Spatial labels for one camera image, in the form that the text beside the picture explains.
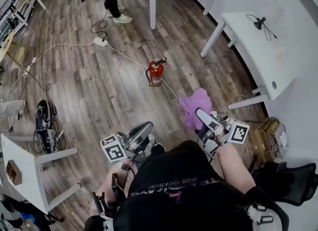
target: person's arm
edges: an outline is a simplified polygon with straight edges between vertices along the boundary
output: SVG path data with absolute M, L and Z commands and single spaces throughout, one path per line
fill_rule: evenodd
M 123 162 L 124 164 L 128 164 L 130 166 L 133 165 L 133 162 L 127 158 L 121 159 L 120 162 Z M 103 182 L 103 184 L 101 185 L 101 187 L 99 188 L 99 190 L 96 193 L 97 196 L 101 196 L 102 192 L 104 192 L 105 193 L 105 202 L 107 202 L 107 201 L 116 202 L 116 197 L 115 197 L 114 192 L 111 188 L 112 174 L 114 174 L 114 173 L 117 173 L 120 185 L 125 187 L 125 184 L 127 181 L 128 171 L 122 170 L 119 167 L 113 165 L 111 167 L 110 171 L 108 172 L 105 181 Z M 96 215 L 99 215 L 99 213 L 98 213 L 97 207 L 94 203 L 94 200 L 92 200 L 92 202 L 90 204 L 89 216 L 96 216 Z
M 251 174 L 244 166 L 239 153 L 232 143 L 221 146 L 217 150 L 217 154 L 226 182 L 243 194 L 246 194 L 247 191 L 256 186 Z

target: sneaker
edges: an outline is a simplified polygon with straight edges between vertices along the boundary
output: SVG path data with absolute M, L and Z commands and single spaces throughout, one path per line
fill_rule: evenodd
M 157 146 L 157 145 L 159 145 L 159 146 L 161 146 L 162 148 L 164 148 L 164 152 L 167 151 L 166 148 L 165 148 L 161 143 L 159 143 L 159 142 L 157 141 L 157 138 L 156 138 L 153 134 L 150 133 L 150 134 L 148 135 L 148 137 L 149 137 L 150 142 L 149 142 L 149 144 L 148 144 L 147 146 L 150 147 L 150 151 L 151 151 L 152 147 Z
M 124 12 L 125 11 L 125 7 L 123 6 L 123 7 L 118 7 L 118 10 L 119 10 L 119 13 L 121 13 L 121 12 Z M 111 12 L 109 11 L 109 10 L 107 10 L 107 14 L 106 14 L 108 17 L 112 17 L 113 15 L 111 14 Z
M 121 14 L 119 18 L 113 18 L 114 22 L 120 22 L 120 23 L 129 23 L 133 19 L 130 16 L 126 16 L 124 14 Z

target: purple cloth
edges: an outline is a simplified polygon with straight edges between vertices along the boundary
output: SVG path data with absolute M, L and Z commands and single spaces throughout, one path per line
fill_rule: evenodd
M 212 102 L 206 90 L 198 88 L 194 91 L 191 97 L 179 96 L 179 105 L 184 111 L 183 124 L 191 130 L 202 130 L 203 123 L 196 116 L 195 111 L 198 108 L 201 108 L 206 113 L 211 113 Z

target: black t-shirt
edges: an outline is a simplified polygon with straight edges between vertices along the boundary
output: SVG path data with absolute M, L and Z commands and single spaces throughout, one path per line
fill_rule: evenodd
M 199 146 L 186 141 L 167 153 L 151 156 L 134 178 L 127 200 L 114 219 L 116 231 L 252 230 L 240 211 L 251 203 L 209 165 Z M 86 231 L 97 231 L 97 217 Z

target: fire extinguisher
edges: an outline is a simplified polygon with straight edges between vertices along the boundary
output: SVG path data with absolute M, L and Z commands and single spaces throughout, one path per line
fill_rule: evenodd
M 146 70 L 146 77 L 150 86 L 159 86 L 162 82 L 162 74 L 163 74 L 163 63 L 167 62 L 167 58 L 163 58 L 159 61 L 153 61 L 149 63 L 149 67 Z

